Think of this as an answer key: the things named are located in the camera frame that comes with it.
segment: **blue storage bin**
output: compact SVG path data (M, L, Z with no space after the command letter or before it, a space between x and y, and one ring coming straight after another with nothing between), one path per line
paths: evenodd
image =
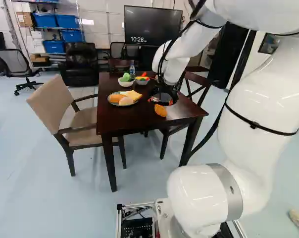
M79 19L72 15L56 15L59 27L79 29Z
M46 53L48 54L64 54L65 47L63 41L43 41Z
M57 27L54 14L33 13L33 15L38 27Z
M62 37L65 42L82 42L84 41L81 31L62 30Z

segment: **white bowl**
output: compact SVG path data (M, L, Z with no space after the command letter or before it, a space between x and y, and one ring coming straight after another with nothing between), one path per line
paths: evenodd
M135 79L135 81L136 81L136 83L137 83L138 85L142 85L142 86L147 85L147 83L149 82L149 80L148 80L148 81L140 81L140 80L137 80L137 79Z
M120 84L122 87L131 87L131 86L133 85L133 83L134 83L134 80L131 81L131 82L121 82L120 79L121 79L121 78L118 78L118 82L119 82L119 84Z

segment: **black leather armchair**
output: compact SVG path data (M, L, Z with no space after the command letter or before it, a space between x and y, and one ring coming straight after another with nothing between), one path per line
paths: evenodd
M66 43L66 62L58 64L67 86L95 86L99 83L98 55L94 43Z

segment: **green vegetable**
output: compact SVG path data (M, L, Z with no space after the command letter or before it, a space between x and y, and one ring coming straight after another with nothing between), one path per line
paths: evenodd
M129 82L130 81L130 74L124 73L123 77L120 79L121 82Z

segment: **silver metal ring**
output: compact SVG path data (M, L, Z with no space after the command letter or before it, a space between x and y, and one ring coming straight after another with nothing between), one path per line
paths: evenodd
M218 175L227 194L228 217L226 221L239 219L243 212L243 200L240 188L234 177L220 164L207 164Z

